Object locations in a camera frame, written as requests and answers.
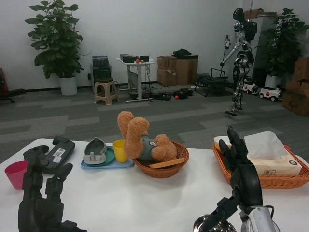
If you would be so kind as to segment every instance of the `floor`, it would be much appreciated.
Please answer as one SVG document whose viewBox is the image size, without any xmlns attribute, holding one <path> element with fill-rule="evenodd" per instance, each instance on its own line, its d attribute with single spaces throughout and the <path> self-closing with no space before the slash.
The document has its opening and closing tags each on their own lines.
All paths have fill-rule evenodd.
<svg viewBox="0 0 309 232">
<path fill-rule="evenodd" d="M 172 91 L 157 87 L 157 91 Z M 142 101 L 126 103 L 121 92 L 112 106 L 93 104 L 92 90 L 79 89 L 75 96 L 60 91 L 32 92 L 16 97 L 16 103 L 0 102 L 0 163 L 37 138 L 61 135 L 71 140 L 105 142 L 121 138 L 117 115 L 132 111 L 151 123 L 149 134 L 165 133 L 170 139 L 189 148 L 211 149 L 213 138 L 226 135 L 228 125 L 241 136 L 272 131 L 297 154 L 309 161 L 309 118 L 298 116 L 281 106 L 281 102 L 244 96 L 244 110 L 238 117 L 224 113 L 231 106 L 230 94 L 205 98 L 197 93 L 186 100 Z"/>
</svg>

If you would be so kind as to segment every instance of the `pink cup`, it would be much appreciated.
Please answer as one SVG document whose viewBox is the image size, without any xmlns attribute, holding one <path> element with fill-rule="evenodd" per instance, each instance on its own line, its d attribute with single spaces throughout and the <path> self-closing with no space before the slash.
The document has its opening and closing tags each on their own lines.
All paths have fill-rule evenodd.
<svg viewBox="0 0 309 232">
<path fill-rule="evenodd" d="M 8 166 L 4 172 L 15 189 L 23 188 L 24 174 L 27 171 L 28 161 L 19 161 Z"/>
</svg>

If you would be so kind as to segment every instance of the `toy car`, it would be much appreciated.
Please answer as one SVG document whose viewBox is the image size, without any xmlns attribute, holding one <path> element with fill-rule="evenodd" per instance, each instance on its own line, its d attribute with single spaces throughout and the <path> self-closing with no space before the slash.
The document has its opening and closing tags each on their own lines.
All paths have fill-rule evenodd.
<svg viewBox="0 0 309 232">
<path fill-rule="evenodd" d="M 242 91 L 246 92 L 247 94 L 258 94 L 259 87 L 252 81 L 245 80 L 244 85 L 242 87 Z"/>
<path fill-rule="evenodd" d="M 260 98 L 270 98 L 272 101 L 282 100 L 282 91 L 277 88 L 264 87 L 261 89 Z"/>
</svg>

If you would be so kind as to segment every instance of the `yellow cup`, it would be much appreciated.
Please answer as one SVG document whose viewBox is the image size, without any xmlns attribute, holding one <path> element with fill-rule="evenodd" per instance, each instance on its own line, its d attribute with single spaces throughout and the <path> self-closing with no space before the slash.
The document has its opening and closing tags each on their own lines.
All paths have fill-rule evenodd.
<svg viewBox="0 0 309 232">
<path fill-rule="evenodd" d="M 117 140 L 113 142 L 112 146 L 114 147 L 114 153 L 116 160 L 119 163 L 125 163 L 128 161 L 126 152 L 125 152 L 125 143 L 126 141 L 124 139 Z"/>
</svg>

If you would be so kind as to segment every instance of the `metal bowl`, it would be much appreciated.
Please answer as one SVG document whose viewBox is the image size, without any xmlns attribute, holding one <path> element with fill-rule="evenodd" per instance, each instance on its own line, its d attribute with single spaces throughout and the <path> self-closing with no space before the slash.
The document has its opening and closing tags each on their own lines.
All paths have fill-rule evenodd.
<svg viewBox="0 0 309 232">
<path fill-rule="evenodd" d="M 205 220 L 208 218 L 208 214 L 199 217 L 194 225 L 193 232 L 237 232 L 234 226 L 227 220 L 220 221 L 214 228 L 210 231 L 202 231 L 201 226 L 204 224 Z"/>
</svg>

